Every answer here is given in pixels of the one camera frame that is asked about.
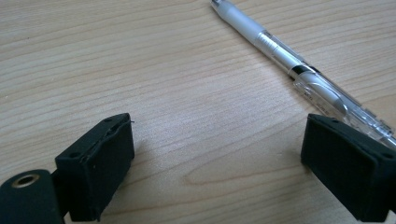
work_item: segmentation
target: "wood grain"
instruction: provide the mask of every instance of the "wood grain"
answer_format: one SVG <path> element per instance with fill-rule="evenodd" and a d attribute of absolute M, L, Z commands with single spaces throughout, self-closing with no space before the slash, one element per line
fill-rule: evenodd
<path fill-rule="evenodd" d="M 394 0 L 234 2 L 396 127 Z M 4 0 L 0 68 L 1 182 L 128 112 L 102 223 L 357 222 L 300 163 L 318 111 L 207 0 Z"/>

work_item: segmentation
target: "pen barrel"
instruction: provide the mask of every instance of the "pen barrel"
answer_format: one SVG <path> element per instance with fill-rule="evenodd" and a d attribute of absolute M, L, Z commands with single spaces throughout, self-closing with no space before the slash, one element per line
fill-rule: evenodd
<path fill-rule="evenodd" d="M 266 30 L 257 34 L 253 45 L 293 78 L 295 76 L 290 72 L 293 67 L 307 65 L 303 57 Z"/>

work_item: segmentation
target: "screw hole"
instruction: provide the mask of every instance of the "screw hole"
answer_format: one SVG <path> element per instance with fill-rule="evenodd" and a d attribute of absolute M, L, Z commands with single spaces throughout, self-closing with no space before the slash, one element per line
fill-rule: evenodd
<path fill-rule="evenodd" d="M 73 152 L 73 153 L 70 153 L 70 155 L 69 155 L 70 158 L 75 158 L 78 156 L 79 156 L 79 152 Z"/>
<path fill-rule="evenodd" d="M 393 155 L 390 155 L 390 154 L 388 154 L 388 153 L 382 153 L 382 155 L 383 155 L 385 158 L 393 159 Z"/>
<path fill-rule="evenodd" d="M 12 183 L 12 188 L 14 189 L 25 188 L 35 183 L 39 177 L 40 177 L 39 175 L 24 175 Z"/>

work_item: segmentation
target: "white pen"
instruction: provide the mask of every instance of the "white pen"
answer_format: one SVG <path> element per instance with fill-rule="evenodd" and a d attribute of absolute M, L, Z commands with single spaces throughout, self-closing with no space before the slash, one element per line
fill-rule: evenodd
<path fill-rule="evenodd" d="M 298 92 L 324 115 L 339 119 L 396 150 L 396 138 L 393 137 L 392 128 L 383 120 L 377 119 L 371 111 L 361 107 L 358 101 L 323 76 L 303 57 L 268 33 L 231 2 L 212 0 L 212 7 L 222 19 L 291 76 Z"/>

